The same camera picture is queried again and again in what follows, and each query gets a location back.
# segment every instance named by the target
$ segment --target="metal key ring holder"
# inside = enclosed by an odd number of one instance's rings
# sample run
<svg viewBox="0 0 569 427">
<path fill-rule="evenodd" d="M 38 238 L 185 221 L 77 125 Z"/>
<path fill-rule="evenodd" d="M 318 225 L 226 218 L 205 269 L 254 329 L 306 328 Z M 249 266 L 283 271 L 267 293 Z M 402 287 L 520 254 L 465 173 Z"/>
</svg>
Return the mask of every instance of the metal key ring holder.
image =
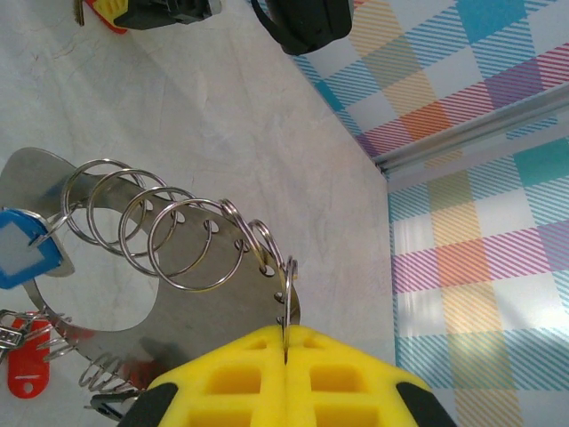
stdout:
<svg viewBox="0 0 569 427">
<path fill-rule="evenodd" d="M 118 169 L 87 173 L 98 165 Z M 158 186 L 145 188 L 143 177 Z M 80 383 L 89 390 L 123 390 L 129 385 L 144 389 L 163 372 L 274 324 L 276 318 L 283 325 L 287 349 L 290 325 L 300 321 L 293 286 L 298 263 L 292 257 L 285 263 L 268 227 L 259 220 L 246 222 L 228 200 L 195 197 L 116 160 L 74 167 L 47 151 L 21 149 L 0 174 L 0 205 L 28 209 L 44 218 L 58 215 L 54 229 L 66 223 L 84 242 L 158 279 L 156 302 L 148 316 L 137 326 L 113 332 L 73 325 L 49 307 L 35 281 L 25 285 L 41 317 L 60 334 L 44 344 L 52 349 L 48 358 L 72 350 L 88 358 L 88 369 L 95 367 L 96 373 L 85 372 Z M 121 214 L 116 241 L 99 233 L 96 209 Z M 86 214 L 88 231 L 74 220 L 80 211 Z M 127 232 L 131 221 L 136 225 Z M 146 248 L 134 252 L 129 242 L 141 231 L 147 235 Z M 149 267 L 140 263 L 142 257 Z M 111 377 L 120 380 L 118 386 L 112 385 Z"/>
</svg>

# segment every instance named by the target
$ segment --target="blue key tag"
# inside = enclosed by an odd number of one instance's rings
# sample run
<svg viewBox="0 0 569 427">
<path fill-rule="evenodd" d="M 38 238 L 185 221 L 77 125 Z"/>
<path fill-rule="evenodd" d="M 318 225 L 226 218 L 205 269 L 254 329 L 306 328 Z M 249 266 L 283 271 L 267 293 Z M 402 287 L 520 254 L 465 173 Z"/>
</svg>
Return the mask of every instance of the blue key tag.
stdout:
<svg viewBox="0 0 569 427">
<path fill-rule="evenodd" d="M 11 289 L 58 269 L 63 255 L 41 217 L 26 211 L 0 212 L 0 288 Z"/>
</svg>

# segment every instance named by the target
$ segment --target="white tabletop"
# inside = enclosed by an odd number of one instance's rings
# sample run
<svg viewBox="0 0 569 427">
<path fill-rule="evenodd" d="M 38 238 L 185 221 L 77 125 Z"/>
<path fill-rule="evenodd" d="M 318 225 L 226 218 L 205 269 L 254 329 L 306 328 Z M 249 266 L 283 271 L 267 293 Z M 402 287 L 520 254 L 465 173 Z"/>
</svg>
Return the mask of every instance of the white tabletop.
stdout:
<svg viewBox="0 0 569 427">
<path fill-rule="evenodd" d="M 246 2 L 125 36 L 90 10 L 79 28 L 71 4 L 0 4 L 0 166 L 34 146 L 227 197 L 299 260 L 304 325 L 393 362 L 386 182 Z M 141 321 L 155 285 L 70 233 L 64 241 L 77 273 L 42 282 L 52 306 L 82 326 Z M 31 308 L 22 289 L 0 291 L 0 309 Z M 10 394 L 2 366 L 0 424 L 113 425 L 83 410 L 86 366 L 77 354 L 54 361 L 49 388 L 29 401 Z"/>
</svg>

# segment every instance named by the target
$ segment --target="plaid fabric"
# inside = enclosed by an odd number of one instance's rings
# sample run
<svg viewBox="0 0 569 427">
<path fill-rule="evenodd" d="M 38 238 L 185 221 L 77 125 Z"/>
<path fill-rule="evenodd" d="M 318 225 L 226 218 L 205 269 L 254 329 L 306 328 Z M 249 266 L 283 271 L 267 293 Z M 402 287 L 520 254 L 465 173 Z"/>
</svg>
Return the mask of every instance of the plaid fabric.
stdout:
<svg viewBox="0 0 569 427">
<path fill-rule="evenodd" d="M 397 364 L 460 426 L 566 425 L 569 138 L 393 192 L 389 216 Z"/>
<path fill-rule="evenodd" d="M 569 81 L 569 0 L 355 7 L 349 37 L 294 60 L 370 157 Z"/>
</svg>

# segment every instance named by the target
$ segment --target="red key tag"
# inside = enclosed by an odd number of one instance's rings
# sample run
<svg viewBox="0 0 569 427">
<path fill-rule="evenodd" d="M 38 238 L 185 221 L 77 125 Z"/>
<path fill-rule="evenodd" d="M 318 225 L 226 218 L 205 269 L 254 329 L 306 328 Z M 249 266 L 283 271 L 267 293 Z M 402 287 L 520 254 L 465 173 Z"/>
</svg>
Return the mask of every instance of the red key tag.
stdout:
<svg viewBox="0 0 569 427">
<path fill-rule="evenodd" d="M 24 320 L 16 318 L 12 326 L 22 327 L 23 324 Z M 47 320 L 34 320 L 30 333 L 48 325 Z M 50 364 L 44 362 L 44 357 L 49 354 L 50 349 L 38 350 L 37 346 L 49 339 L 48 331 L 8 353 L 8 388 L 17 398 L 32 399 L 47 387 L 50 381 Z"/>
</svg>

